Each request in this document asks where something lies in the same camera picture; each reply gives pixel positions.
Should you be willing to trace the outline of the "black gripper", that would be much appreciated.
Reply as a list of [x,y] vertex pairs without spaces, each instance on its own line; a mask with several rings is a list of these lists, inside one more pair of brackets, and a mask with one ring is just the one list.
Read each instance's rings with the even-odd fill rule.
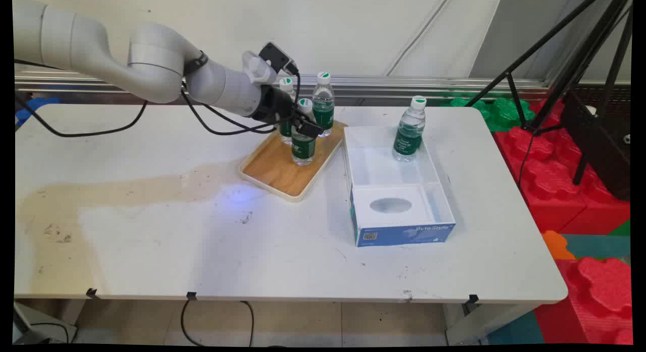
[[292,138],[316,138],[323,128],[314,115],[304,115],[299,104],[288,93],[270,85],[260,86],[260,100],[251,118],[257,122],[292,122]]

